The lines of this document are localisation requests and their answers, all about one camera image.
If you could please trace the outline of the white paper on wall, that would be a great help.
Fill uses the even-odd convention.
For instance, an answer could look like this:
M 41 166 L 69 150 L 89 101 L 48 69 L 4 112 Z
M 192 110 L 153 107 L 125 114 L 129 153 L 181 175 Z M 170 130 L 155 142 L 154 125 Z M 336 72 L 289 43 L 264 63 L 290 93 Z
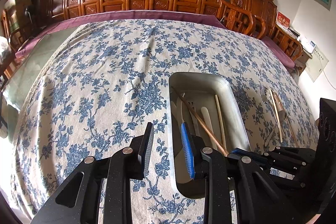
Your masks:
M 306 62 L 305 71 L 309 75 L 310 79 L 314 82 L 319 75 L 323 72 L 329 59 L 324 55 L 324 53 L 315 46 L 311 58 Z

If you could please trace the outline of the white plastic fork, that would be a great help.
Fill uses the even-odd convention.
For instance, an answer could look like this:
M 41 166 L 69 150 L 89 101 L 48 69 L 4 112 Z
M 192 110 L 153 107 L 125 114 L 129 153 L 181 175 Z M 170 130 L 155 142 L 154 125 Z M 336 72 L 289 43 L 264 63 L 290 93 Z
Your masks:
M 193 103 L 193 101 L 189 101 L 188 104 L 192 107 L 194 111 L 196 111 L 196 107 Z M 181 124 L 182 122 L 185 122 L 183 119 L 183 106 L 185 104 L 181 101 L 181 99 L 178 97 L 177 99 L 177 112 L 178 112 L 178 123 Z M 193 126 L 194 126 L 194 132 L 195 135 L 200 136 L 200 131 L 199 131 L 199 125 L 198 125 L 198 120 L 195 118 L 195 116 L 192 114 L 192 112 L 189 111 L 190 117 L 193 121 Z

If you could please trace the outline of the stainless steel tray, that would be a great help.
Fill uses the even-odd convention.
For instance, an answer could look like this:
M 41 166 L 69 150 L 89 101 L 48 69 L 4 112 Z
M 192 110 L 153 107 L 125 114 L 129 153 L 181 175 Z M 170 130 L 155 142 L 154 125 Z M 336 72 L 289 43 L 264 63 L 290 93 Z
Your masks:
M 227 152 L 235 148 L 250 151 L 238 98 L 225 78 L 196 72 L 173 73 L 169 78 L 169 92 L 177 189 L 187 198 L 203 198 L 205 181 L 194 181 L 187 172 L 181 124 L 186 123 L 189 132 L 201 137 L 207 147 L 218 149 L 193 116 L 192 111 L 195 111 Z

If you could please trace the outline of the dark brown wooden chopstick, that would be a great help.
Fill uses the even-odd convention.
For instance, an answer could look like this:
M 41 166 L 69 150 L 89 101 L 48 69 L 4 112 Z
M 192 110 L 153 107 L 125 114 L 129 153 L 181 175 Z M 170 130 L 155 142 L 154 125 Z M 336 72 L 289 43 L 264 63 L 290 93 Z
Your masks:
M 188 102 L 183 98 L 183 96 L 181 96 L 179 94 L 179 92 L 172 86 L 171 87 L 173 89 L 173 91 L 175 91 L 175 93 L 177 94 L 177 96 L 181 99 L 181 101 L 186 105 L 186 107 L 192 112 L 192 114 L 195 116 L 195 118 L 198 120 L 199 124 L 203 127 L 203 129 L 205 130 L 205 132 L 207 133 L 207 135 L 212 138 L 217 146 L 219 151 L 224 155 L 224 156 L 228 156 L 228 151 L 223 148 L 223 146 L 219 143 L 218 139 L 215 136 L 212 136 L 212 132 L 211 130 L 206 126 L 204 120 L 197 114 L 196 111 L 194 111 L 192 109 L 192 107 L 188 104 Z

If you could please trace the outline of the light bamboo chopstick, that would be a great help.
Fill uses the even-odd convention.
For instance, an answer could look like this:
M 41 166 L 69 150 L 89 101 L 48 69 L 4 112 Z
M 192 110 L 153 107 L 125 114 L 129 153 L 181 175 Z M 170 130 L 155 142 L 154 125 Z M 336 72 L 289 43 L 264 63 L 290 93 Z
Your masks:
M 222 117 L 221 106 L 220 106 L 220 103 L 219 103 L 219 97 L 218 97 L 217 94 L 215 94 L 215 102 L 216 102 L 217 111 L 218 111 L 218 118 L 219 118 L 219 125 L 220 125 L 220 131 L 221 131 L 221 136 L 222 136 L 223 148 L 227 149 L 225 130 L 224 130 L 224 122 L 223 122 L 223 117 Z

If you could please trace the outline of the red sign card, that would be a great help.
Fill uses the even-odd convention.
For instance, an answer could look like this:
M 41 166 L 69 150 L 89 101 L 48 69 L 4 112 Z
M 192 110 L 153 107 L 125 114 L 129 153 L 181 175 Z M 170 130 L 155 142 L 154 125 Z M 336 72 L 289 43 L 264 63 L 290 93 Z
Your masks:
M 290 26 L 290 19 L 282 12 L 278 11 L 276 15 L 276 24 L 284 30 L 287 30 Z

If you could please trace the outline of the blue floral tablecloth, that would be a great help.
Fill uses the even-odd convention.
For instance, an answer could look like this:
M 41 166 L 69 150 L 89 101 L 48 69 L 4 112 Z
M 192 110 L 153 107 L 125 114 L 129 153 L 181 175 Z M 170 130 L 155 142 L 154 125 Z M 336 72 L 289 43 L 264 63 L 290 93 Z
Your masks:
M 131 182 L 134 223 L 202 223 L 204 201 L 183 197 L 173 186 L 173 149 L 169 144 L 170 72 L 47 72 L 35 81 L 15 130 L 12 193 L 21 211 L 33 218 L 49 196 L 87 156 L 102 159 L 130 144 L 148 122 L 154 126 L 149 173 Z M 264 147 L 273 128 L 259 83 L 275 92 L 288 115 L 298 146 L 317 147 L 318 129 L 299 86 L 279 64 L 264 72 L 224 73 L 253 151 L 280 144 L 279 133 Z M 282 145 L 295 145 L 285 121 Z

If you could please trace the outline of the steel fork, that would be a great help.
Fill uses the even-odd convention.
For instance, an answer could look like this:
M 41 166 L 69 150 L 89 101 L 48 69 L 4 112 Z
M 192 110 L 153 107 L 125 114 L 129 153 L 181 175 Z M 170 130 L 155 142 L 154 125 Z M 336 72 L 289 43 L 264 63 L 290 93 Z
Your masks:
M 262 98 L 262 101 L 264 102 L 264 104 L 266 105 L 267 109 L 270 111 L 273 121 L 274 121 L 274 125 L 272 130 L 270 131 L 270 133 L 268 134 L 266 141 L 264 143 L 264 147 L 268 147 L 270 146 L 270 142 L 271 140 L 273 140 L 276 136 L 276 132 L 279 133 L 279 123 L 278 120 L 276 118 L 276 112 L 274 110 L 274 106 L 270 103 L 270 100 L 268 100 L 268 97 L 266 95 L 266 88 L 262 83 L 259 83 L 259 94 Z

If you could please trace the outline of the purple bench cushion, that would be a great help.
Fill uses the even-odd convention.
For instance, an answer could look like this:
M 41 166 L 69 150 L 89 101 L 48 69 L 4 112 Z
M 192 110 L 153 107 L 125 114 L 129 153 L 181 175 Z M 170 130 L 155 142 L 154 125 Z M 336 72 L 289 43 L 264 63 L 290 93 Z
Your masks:
M 265 42 L 225 27 L 213 15 L 173 11 L 116 11 L 79 16 L 42 30 L 17 57 L 28 57 L 45 37 L 72 33 L 41 67 L 47 72 L 257 73 L 295 63 L 273 41 Z

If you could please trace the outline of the pale bamboo chopstick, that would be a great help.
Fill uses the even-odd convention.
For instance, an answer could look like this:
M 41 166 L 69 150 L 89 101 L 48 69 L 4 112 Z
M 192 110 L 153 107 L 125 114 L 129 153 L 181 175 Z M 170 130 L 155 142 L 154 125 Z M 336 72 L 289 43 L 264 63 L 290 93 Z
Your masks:
M 272 104 L 273 104 L 273 107 L 274 107 L 274 112 L 275 112 L 275 116 L 276 116 L 278 130 L 279 130 L 280 144 L 281 144 L 282 141 L 283 141 L 283 138 L 282 138 L 282 127 L 281 127 L 281 124 L 280 124 L 280 118 L 279 118 L 279 115 L 278 115 L 276 102 L 274 100 L 274 95 L 273 95 L 273 92 L 272 92 L 271 88 L 269 89 L 269 93 L 270 93 L 270 97 L 271 97 Z

